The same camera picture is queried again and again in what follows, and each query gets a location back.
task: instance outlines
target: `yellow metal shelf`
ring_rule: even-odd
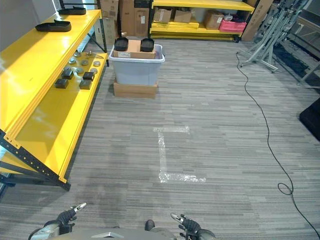
[[[45,22],[70,21],[70,31],[33,28],[0,53],[0,129],[16,148],[21,144],[16,136],[100,16],[100,10],[87,10],[86,15],[56,13]]]
[[[223,0],[154,0],[154,6],[161,7],[190,7],[190,8],[208,8],[208,9],[230,9],[254,12],[255,8],[241,1],[223,1]]]
[[[192,34],[192,35],[198,35],[198,34],[222,34],[222,35],[238,35],[240,36],[242,32],[223,32],[220,30],[207,30],[203,24],[199,25],[199,28],[187,28],[184,26],[179,26],[179,25],[159,25],[158,23],[152,23],[151,29],[150,29],[151,34],[158,34],[158,33],[177,33],[179,34]]]
[[[203,39],[203,40],[234,40],[233,36],[222,35],[168,35],[168,34],[152,34],[153,39]]]
[[[68,65],[83,68],[84,72],[89,72],[91,68],[96,68],[95,75],[90,90],[80,89],[79,84],[83,73],[74,74],[69,80],[66,89],[58,89],[53,85],[27,120],[16,140],[39,161],[49,169],[59,175],[59,180],[66,182],[64,178],[70,162],[73,150],[76,146],[79,134],[86,119],[92,99],[97,89],[104,65],[107,60],[107,53],[99,53],[99,58],[87,58],[84,53],[77,57],[77,63]],[[87,66],[81,66],[82,60],[88,60]],[[100,61],[101,65],[93,66],[93,61]],[[8,156],[5,153],[5,161],[10,160],[10,164],[21,166],[24,164],[15,156]]]

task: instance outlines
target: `brown cardboard box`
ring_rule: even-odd
[[[134,0],[134,35],[148,36],[150,0]]]
[[[134,9],[134,35],[140,37],[148,36],[149,9]]]
[[[191,11],[180,11],[176,10],[174,15],[174,21],[179,23],[190,23]]]
[[[120,0],[121,31],[127,36],[135,35],[135,0]]]
[[[256,6],[253,15],[249,21],[249,23],[246,25],[245,30],[243,31],[243,34],[241,36],[241,40],[243,41],[252,41],[256,32],[259,29],[259,26],[261,25],[262,21],[264,20],[271,4],[273,3],[273,0],[263,0],[258,3]]]
[[[115,39],[117,38],[117,23],[113,18],[103,18],[103,27],[104,27],[104,36],[105,43],[107,45],[113,45],[115,43]],[[100,46],[104,45],[100,20],[98,19],[94,24],[94,32],[95,32],[95,40]]]
[[[224,14],[216,10],[208,10],[206,12],[203,24],[208,30],[218,30],[224,19]]]
[[[153,21],[167,24],[168,22],[170,22],[171,14],[172,8],[156,7],[154,9]]]
[[[155,85],[130,85],[113,83],[114,96],[122,98],[147,98],[156,97],[158,84]]]
[[[102,17],[117,20],[119,0],[100,0],[100,3]]]
[[[126,51],[113,51],[113,56],[116,58],[131,58],[131,59],[155,59],[156,51],[153,48],[150,52],[140,51],[141,40],[129,39],[128,49]]]

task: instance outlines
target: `pink bin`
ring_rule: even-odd
[[[246,27],[246,22],[234,22],[222,20],[219,30],[221,32],[242,33]]]

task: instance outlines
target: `black cable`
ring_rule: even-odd
[[[248,84],[248,82],[249,82],[249,77],[239,68],[240,60],[239,60],[239,57],[238,57],[238,53],[239,53],[239,52],[237,52],[237,53],[235,54],[236,59],[238,60],[238,64],[237,64],[236,68],[237,68],[237,69],[239,70],[239,72],[242,73],[242,75],[244,75],[245,78],[246,78],[246,82],[245,82],[245,84],[244,84],[244,90],[245,90],[246,94],[249,95],[249,97],[255,102],[255,104],[256,104],[256,105],[258,106],[258,108],[261,110],[261,113],[262,113],[263,118],[264,118],[264,120],[265,120],[265,125],[266,125],[266,128],[267,128],[267,132],[268,132],[268,134],[267,134],[267,140],[266,140],[267,145],[268,145],[268,148],[269,148],[269,150],[270,150],[273,158],[275,159],[275,161],[279,164],[280,168],[283,170],[283,172],[285,173],[285,175],[288,177],[288,179],[289,179],[289,181],[290,181],[290,184],[291,184],[291,188],[290,188],[287,184],[282,183],[282,182],[279,182],[279,183],[278,183],[278,189],[279,189],[279,191],[280,191],[282,194],[287,195],[287,196],[291,196],[291,199],[292,199],[292,202],[293,202],[293,205],[294,205],[295,209],[296,209],[296,210],[298,211],[298,213],[306,220],[306,222],[313,228],[313,230],[315,231],[315,233],[317,234],[317,236],[318,236],[318,238],[319,238],[319,240],[320,240],[320,235],[319,235],[318,231],[315,229],[315,227],[308,221],[308,219],[307,219],[307,218],[302,214],[302,212],[299,210],[299,208],[298,208],[298,206],[297,206],[297,204],[296,204],[295,198],[294,198],[294,183],[292,182],[291,177],[289,176],[289,174],[287,173],[287,171],[284,169],[284,167],[281,165],[281,163],[280,163],[279,160],[277,159],[276,155],[274,154],[274,151],[272,150],[272,148],[271,148],[271,146],[270,146],[270,141],[269,141],[269,140],[270,140],[270,128],[269,128],[269,125],[268,125],[267,117],[266,117],[266,115],[265,115],[265,113],[264,113],[264,110],[263,110],[262,107],[259,105],[259,103],[256,101],[256,99],[247,91],[247,84]],[[282,191],[281,188],[280,188],[280,186],[286,187],[286,189],[288,190],[288,193]]]

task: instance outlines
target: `metal nut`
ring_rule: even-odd
[[[95,67],[99,67],[100,66],[100,61],[94,61],[93,62],[93,66],[95,66]]]

